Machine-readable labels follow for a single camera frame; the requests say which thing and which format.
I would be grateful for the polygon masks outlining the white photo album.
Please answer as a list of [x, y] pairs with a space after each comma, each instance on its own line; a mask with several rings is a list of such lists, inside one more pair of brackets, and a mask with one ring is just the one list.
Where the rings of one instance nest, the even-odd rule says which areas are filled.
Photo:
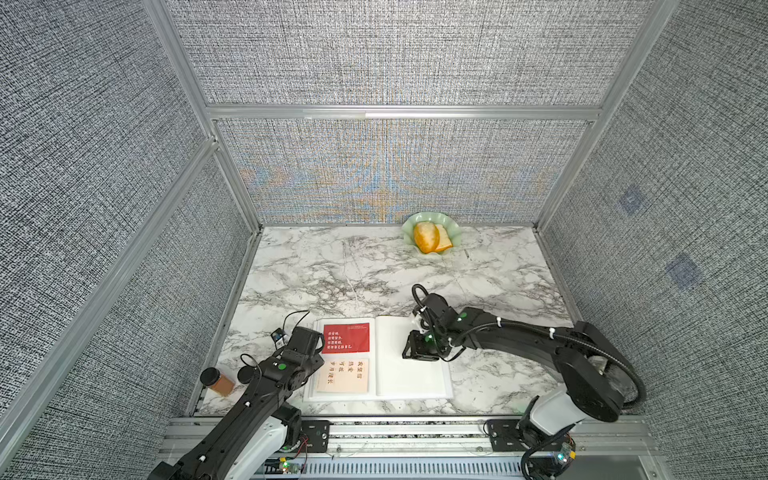
[[[324, 354], [324, 364], [305, 387], [308, 402], [438, 400], [453, 397], [448, 365], [441, 361], [404, 360], [406, 339], [416, 322], [411, 317], [325, 318], [313, 328], [323, 334], [328, 324], [370, 324], [370, 351], [367, 353]], [[369, 360], [369, 390], [363, 394], [334, 393], [327, 386], [332, 362], [346, 359]]]

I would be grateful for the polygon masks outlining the small red card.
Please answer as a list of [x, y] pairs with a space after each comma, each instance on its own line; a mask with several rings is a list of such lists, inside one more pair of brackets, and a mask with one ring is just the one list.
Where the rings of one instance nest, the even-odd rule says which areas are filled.
[[323, 326], [324, 354], [367, 353], [370, 351], [370, 324], [328, 324]]

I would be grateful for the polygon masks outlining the pink card red characters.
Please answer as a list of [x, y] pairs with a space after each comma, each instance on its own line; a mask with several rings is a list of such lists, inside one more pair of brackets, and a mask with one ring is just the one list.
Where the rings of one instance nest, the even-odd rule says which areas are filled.
[[334, 393], [363, 394], [369, 390], [369, 360], [337, 360], [329, 367], [327, 386]]

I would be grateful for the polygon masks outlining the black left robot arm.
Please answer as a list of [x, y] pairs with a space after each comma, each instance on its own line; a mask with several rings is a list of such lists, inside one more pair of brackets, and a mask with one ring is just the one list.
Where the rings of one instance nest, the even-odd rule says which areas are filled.
[[301, 412], [287, 400], [324, 364], [322, 333], [296, 327], [286, 346], [262, 360], [235, 405], [175, 464], [158, 463], [151, 479], [248, 479], [290, 434]]

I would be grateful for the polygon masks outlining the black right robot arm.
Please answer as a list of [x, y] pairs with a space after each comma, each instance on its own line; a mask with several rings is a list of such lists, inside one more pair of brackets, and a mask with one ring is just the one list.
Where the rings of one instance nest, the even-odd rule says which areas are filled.
[[560, 387], [532, 399], [517, 430], [534, 446], [552, 442], [585, 419], [613, 423], [642, 404], [647, 389], [631, 363], [594, 325], [543, 327], [508, 320], [485, 310], [423, 303], [415, 308], [420, 328], [408, 334], [405, 360], [449, 363], [468, 349], [497, 351], [536, 362], [554, 373]]

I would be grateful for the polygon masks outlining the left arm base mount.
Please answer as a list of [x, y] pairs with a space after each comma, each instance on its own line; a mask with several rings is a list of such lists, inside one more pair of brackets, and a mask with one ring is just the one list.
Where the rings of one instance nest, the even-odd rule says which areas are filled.
[[280, 452], [297, 454], [326, 453], [330, 439], [330, 426], [327, 420], [308, 420], [301, 416], [301, 411], [289, 404], [281, 406], [273, 415], [286, 429], [285, 440]]

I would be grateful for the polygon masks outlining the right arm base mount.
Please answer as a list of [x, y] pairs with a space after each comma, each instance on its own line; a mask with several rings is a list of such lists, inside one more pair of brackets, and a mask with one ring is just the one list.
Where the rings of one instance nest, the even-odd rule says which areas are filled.
[[524, 479], [558, 479], [576, 456], [576, 443], [570, 434], [576, 424], [567, 425], [552, 434], [545, 433], [531, 420], [538, 400], [539, 397], [535, 396], [516, 422], [509, 419], [486, 420], [482, 431], [489, 438], [494, 452], [523, 449], [520, 472]]

